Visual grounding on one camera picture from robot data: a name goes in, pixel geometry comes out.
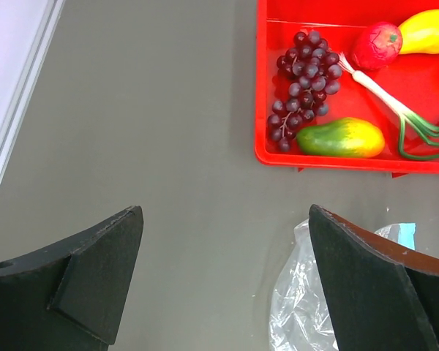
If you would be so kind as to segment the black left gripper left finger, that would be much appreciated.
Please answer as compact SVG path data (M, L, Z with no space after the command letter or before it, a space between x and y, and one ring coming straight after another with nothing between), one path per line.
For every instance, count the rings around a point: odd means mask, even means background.
M0 262L0 350L107 350L119 331L143 233L131 206Z

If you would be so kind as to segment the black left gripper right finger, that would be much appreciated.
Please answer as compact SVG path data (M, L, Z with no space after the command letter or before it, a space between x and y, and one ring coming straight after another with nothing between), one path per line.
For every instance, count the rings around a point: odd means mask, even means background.
M309 231L340 350L439 350L439 259L319 205Z

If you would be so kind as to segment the yellow fake corn cob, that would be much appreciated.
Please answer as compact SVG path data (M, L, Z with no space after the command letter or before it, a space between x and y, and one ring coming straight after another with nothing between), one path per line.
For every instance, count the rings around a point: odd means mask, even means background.
M439 54L439 9L415 14L399 25L402 54Z

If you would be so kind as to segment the clear zip top bag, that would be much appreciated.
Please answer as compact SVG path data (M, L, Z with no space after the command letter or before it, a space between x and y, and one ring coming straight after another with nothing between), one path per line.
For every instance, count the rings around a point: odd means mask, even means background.
M305 220L294 228L296 245L271 297L269 321L273 350L337 350Z

